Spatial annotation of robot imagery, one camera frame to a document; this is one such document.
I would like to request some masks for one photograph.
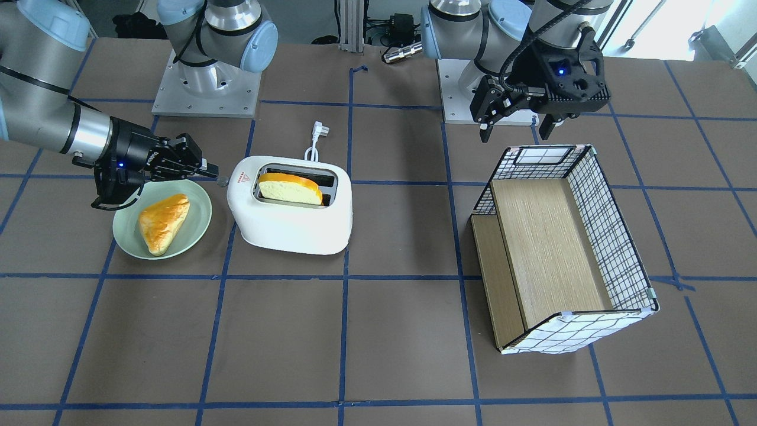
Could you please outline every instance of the wooden board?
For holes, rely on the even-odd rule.
[[[568,181],[491,183],[527,329],[562,311],[612,309]]]
[[[500,222],[497,216],[474,215],[471,216],[471,225],[494,328],[494,342],[497,348],[502,348],[523,335],[525,328]]]

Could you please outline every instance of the bread slice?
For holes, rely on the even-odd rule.
[[[305,204],[323,204],[323,194],[318,183],[287,173],[264,173],[257,180],[260,193],[268,199],[278,199]]]
[[[189,213],[189,198],[176,194],[139,213],[139,231],[153,256],[161,256],[173,242]]]

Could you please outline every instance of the box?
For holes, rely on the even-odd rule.
[[[503,354],[574,352],[659,310],[591,145],[508,148],[471,222]]]

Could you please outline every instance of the light green plate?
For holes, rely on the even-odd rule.
[[[153,256],[147,249],[142,234],[139,233],[139,213],[150,205],[166,199],[174,194],[186,194],[189,198],[189,213],[184,224],[176,233],[168,251],[162,256]],[[179,255],[189,250],[202,238],[210,224],[213,207],[210,197],[202,186],[191,180],[170,180],[167,182],[147,182],[142,195],[134,205],[116,211],[113,217],[113,236],[118,246],[126,253],[147,260],[159,260]]]

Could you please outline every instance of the white cord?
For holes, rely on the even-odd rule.
[[[327,136],[329,134],[329,128],[324,126],[320,121],[316,121],[313,125],[313,144],[305,151],[305,159],[310,161],[318,161],[318,149],[316,149],[316,143],[319,136]]]

